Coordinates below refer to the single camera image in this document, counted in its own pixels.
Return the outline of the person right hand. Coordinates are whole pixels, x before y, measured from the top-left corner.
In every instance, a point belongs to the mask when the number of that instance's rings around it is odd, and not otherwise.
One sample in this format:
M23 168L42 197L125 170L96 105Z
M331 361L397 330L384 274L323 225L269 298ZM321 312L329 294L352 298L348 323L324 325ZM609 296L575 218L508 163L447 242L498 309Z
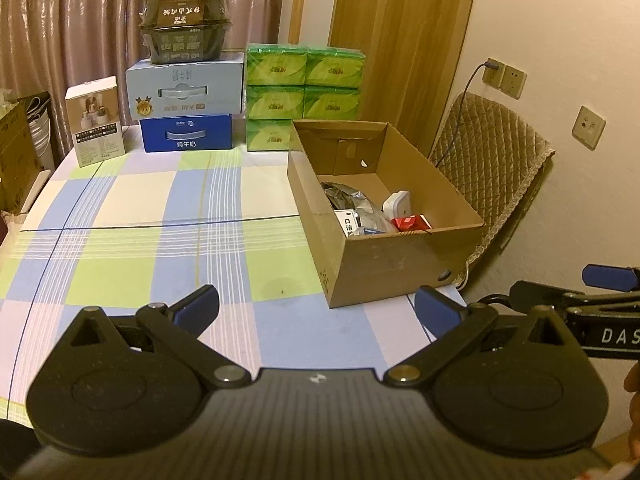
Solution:
M629 417L632 426L638 427L640 417L640 362L634 364L629 370L624 381L624 389L632 394L629 402Z

